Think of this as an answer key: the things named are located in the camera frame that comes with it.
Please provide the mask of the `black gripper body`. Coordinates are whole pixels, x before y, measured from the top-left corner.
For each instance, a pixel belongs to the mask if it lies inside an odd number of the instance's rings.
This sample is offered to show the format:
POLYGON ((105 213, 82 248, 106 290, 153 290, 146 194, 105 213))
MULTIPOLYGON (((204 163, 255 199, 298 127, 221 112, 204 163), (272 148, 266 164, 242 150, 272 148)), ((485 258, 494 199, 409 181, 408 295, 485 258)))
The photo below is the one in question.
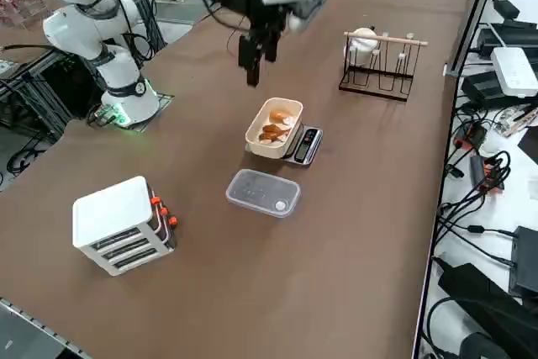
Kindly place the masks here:
POLYGON ((266 5, 262 0, 220 0, 222 6, 248 19, 248 34, 262 37, 285 30, 288 8, 280 4, 266 5))

